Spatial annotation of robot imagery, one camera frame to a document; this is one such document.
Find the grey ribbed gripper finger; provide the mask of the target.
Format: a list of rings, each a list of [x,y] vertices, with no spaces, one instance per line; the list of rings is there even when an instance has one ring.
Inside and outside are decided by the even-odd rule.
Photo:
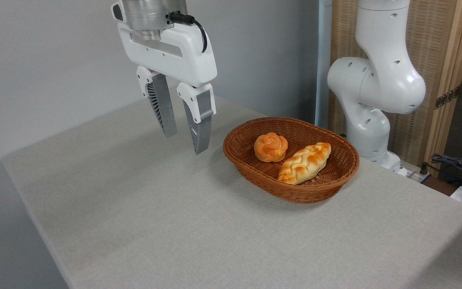
[[[142,66],[137,67],[136,75],[165,137],[172,137],[177,133],[177,126],[166,76]]]
[[[211,84],[195,88],[186,83],[177,87],[183,100],[195,154],[207,150],[211,138],[211,119],[216,114],[216,102]]]

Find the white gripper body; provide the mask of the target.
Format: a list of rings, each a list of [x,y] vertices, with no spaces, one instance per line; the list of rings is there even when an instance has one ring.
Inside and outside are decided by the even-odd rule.
[[[185,0],[119,0],[111,12],[133,63],[193,87],[217,76],[209,37]]]

